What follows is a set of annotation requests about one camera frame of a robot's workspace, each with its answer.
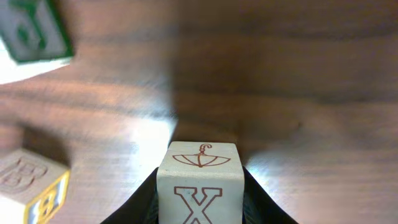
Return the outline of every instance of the toy block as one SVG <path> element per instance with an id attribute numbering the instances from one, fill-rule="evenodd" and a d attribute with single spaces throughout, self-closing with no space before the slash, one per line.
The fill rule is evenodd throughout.
<path id="1" fill-rule="evenodd" d="M 242 224 L 244 173 L 231 143 L 172 142 L 157 172 L 160 224 Z"/>
<path id="2" fill-rule="evenodd" d="M 0 84 L 69 64 L 72 47 L 51 0 L 0 1 Z"/>
<path id="3" fill-rule="evenodd" d="M 17 150 L 0 159 L 0 223 L 46 223 L 62 207 L 70 171 L 43 156 Z"/>

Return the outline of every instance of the dark wood tabletop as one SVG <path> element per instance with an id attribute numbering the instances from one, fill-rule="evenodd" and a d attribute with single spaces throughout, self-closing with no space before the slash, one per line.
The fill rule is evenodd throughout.
<path id="1" fill-rule="evenodd" d="M 99 223 L 170 141 L 233 142 L 306 224 L 398 222 L 398 3 L 63 0 L 71 65 L 0 86 L 0 146 L 66 163 Z"/>

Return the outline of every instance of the wood grain surface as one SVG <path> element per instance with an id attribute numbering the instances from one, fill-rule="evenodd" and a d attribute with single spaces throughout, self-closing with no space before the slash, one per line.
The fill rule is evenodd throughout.
<path id="1" fill-rule="evenodd" d="M 234 142 L 299 223 L 398 222 L 398 3 L 63 0 L 70 66 L 0 86 L 0 146 L 72 167 L 99 223 L 169 141 Z"/>

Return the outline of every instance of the red umbrella drawing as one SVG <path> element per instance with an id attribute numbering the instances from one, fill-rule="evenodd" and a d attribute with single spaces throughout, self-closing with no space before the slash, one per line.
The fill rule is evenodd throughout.
<path id="1" fill-rule="evenodd" d="M 183 164 L 197 166 L 199 168 L 205 166 L 218 166 L 228 161 L 230 158 L 222 156 L 210 156 L 205 154 L 206 148 L 212 148 L 211 144 L 202 144 L 199 148 L 200 153 L 194 155 L 174 155 L 173 158 L 176 161 L 182 162 Z"/>

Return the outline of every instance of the green block face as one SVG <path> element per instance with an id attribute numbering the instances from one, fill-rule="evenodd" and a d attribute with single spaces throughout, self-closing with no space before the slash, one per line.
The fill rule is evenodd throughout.
<path id="1" fill-rule="evenodd" d="M 50 0 L 0 1 L 0 31 L 10 56 L 16 62 L 73 55 Z"/>

